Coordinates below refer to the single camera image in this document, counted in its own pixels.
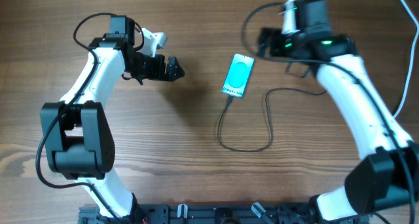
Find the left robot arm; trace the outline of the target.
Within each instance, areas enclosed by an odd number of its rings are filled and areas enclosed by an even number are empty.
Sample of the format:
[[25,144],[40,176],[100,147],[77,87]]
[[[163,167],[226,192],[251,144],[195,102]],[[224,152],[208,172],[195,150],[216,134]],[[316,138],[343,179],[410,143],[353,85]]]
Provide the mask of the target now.
[[173,82],[185,72],[176,57],[160,54],[165,33],[127,16],[109,17],[109,31],[85,46],[88,60],[75,84],[42,107],[37,154],[63,175],[66,188],[82,186],[96,202],[94,210],[81,212],[82,223],[146,223],[147,214],[114,169],[115,142],[104,109],[119,79]]

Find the teal screen smartphone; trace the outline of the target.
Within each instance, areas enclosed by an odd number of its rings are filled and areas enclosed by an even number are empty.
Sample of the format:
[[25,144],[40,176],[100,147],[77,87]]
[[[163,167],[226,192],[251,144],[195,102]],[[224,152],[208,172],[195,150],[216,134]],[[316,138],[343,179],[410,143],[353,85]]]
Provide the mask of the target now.
[[222,87],[222,93],[242,98],[246,91],[247,82],[250,78],[254,63],[254,58],[236,53],[232,58]]

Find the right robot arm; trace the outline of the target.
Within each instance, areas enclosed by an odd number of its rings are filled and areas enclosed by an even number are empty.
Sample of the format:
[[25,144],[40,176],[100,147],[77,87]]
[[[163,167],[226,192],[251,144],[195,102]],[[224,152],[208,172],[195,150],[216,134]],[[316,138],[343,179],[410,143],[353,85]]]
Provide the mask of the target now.
[[288,0],[281,29],[265,29],[266,58],[307,64],[342,113],[359,164],[341,187],[314,197],[318,221],[341,221],[418,202],[418,145],[394,119],[355,43],[333,32],[325,0]]

